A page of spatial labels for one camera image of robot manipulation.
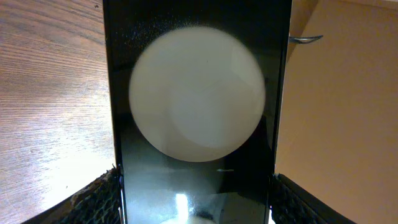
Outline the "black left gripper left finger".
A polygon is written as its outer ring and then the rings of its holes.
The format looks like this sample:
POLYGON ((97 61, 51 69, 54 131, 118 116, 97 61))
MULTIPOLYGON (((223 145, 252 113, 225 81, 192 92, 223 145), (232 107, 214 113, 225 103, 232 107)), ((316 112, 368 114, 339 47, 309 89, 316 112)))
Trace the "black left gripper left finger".
POLYGON ((112 168, 26 223, 121 223, 119 172, 112 168))

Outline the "black Galaxy flip phone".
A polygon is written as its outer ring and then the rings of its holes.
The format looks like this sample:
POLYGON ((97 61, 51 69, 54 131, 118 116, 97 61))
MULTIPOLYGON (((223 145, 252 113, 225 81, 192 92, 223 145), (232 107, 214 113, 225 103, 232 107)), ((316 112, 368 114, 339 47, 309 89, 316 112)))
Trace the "black Galaxy flip phone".
POLYGON ((291 9, 104 2, 124 223, 267 223, 291 9))

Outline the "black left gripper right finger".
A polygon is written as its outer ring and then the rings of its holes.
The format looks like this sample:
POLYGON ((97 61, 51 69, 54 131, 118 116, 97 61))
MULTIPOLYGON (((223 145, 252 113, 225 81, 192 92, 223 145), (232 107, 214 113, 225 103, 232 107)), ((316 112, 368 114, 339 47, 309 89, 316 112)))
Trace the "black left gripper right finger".
POLYGON ((274 174, 269 195, 276 224, 354 224, 283 174, 274 174))

